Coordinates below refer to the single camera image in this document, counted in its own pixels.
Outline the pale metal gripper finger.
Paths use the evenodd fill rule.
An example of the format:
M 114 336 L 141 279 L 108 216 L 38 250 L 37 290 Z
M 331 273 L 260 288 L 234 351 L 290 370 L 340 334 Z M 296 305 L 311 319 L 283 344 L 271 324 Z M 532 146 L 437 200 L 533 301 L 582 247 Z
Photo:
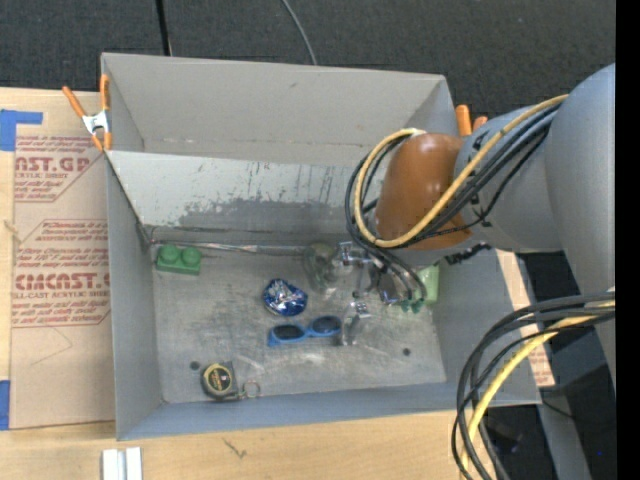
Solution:
M 362 290 L 367 262 L 366 255 L 360 250 L 354 250 L 352 242 L 339 243 L 339 273 L 352 281 L 354 293 Z
M 345 346 L 355 345 L 359 335 L 370 322 L 371 317 L 372 314 L 366 302 L 352 301 L 348 305 L 342 320 L 342 344 Z

